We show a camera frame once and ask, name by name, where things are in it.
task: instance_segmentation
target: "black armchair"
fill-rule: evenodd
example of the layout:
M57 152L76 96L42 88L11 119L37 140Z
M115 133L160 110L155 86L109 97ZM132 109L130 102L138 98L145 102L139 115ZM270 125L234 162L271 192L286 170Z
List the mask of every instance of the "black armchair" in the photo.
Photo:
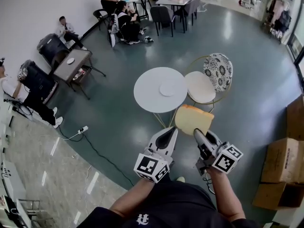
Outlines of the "black armchair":
M108 13L106 12L105 9L96 10L96 11L93 12L93 15L98 19L99 30L100 30L100 23L101 23L101 21L104 22L104 25L105 25L105 27L107 28L107 25L106 25L106 23L105 23L105 19L106 19L106 18L109 18L109 15L108 15Z

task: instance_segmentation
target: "grey floor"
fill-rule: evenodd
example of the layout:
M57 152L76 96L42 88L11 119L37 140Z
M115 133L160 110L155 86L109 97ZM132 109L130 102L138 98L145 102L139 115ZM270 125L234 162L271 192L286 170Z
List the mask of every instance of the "grey floor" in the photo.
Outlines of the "grey floor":
M152 135L161 130L154 116L141 109L134 99L137 78L162 66L185 74L196 58L216 52L225 54L234 67L232 86L228 96L216 104L210 129L245 154L229 179L247 217L267 222L274 212L255 208L251 202L260 180L266 146L285 137L285 107L301 94L296 69L286 47L269 39L258 20L215 5L205 8L207 11L198 13L194 25L188 25L186 34L177 21L173 38L170 28L161 30L157 37L155 25L146 21L144 24L149 25L146 35L154 39L150 44L119 43L111 48L103 25L101 31L94 30L84 39L84 45L93 52L95 67L104 71L107 78L92 73L85 85L91 96L89 101L61 85L50 106L56 105L58 113L64 116L61 129L65 135L72 136L79 128L89 126L86 134L94 147L136 182L133 166L137 156ZM202 69L202 65L199 62L195 67ZM111 180L126 189L131 187L88 142L70 145ZM187 182L206 188L195 168L198 157L194 139L180 133L171 177L184 176Z
M13 135L9 137L5 158L16 165L27 199L40 200L40 209L45 210L39 214L40 218L52 218L45 224L40 222L42 227L75 228L87 217L86 209L90 213L97 206L110 208L126 192L99 173L92 192L86 195L86 182L88 189L96 169L89 169L90 164L79 155L73 158L75 151L63 140L59 140L51 156L58 138L52 127L17 115L11 128ZM44 171L47 177L42 186ZM80 212L80 217L75 225L77 212Z

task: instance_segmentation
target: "sneaker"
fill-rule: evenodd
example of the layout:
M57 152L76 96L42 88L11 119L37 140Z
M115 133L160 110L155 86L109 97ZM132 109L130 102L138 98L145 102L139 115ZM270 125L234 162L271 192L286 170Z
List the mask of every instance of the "sneaker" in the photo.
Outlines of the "sneaker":
M57 111L58 111L58 108L57 108L57 107L55 107L55 108L53 109L54 116L56 115Z
M60 125L60 124L62 124L62 122L63 122L63 117L61 116L61 117L59 117L59 118L57 118L56 120L55 120L55 125L53 126L54 128L58 128L58 126Z
M129 45L133 45L134 44L134 41L131 41L131 40L125 40L125 43L129 44Z
M141 42L141 40L134 40L133 41L134 44L137 44L137 43L140 43L140 42Z
M181 181L181 182L185 182L185 178L184 177L179 177L176 181Z

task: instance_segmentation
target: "tiled floor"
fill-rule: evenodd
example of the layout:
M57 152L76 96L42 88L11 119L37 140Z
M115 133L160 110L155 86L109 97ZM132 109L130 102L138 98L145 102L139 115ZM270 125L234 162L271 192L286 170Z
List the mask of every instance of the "tiled floor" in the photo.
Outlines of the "tiled floor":
M5 157L15 163L27 198L40 200L41 209L46 211L41 215L53 218L53 221L47 222L47 227L76 227L74 219L77 212L81 213L78 224L87 216L86 176L88 174L89 187L96 169L91 167L88 172L90 164L79 155L73 158L75 151L61 139L51 156L58 138L52 127L30 122L20 115L14 117L11 127L15 137L10 137ZM42 186L44 171L47 177ZM99 172L91 194L86 197L88 213L96 206L109 208L125 192Z

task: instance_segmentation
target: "slice of bread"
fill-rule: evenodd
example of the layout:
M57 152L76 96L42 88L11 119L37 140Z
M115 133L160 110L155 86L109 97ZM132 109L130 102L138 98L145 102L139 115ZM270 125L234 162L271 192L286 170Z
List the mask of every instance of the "slice of bread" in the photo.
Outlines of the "slice of bread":
M183 104L175 115L175 125L184 133L193 135L194 129L198 128L203 134L207 134L214 115L204 112L194 106Z

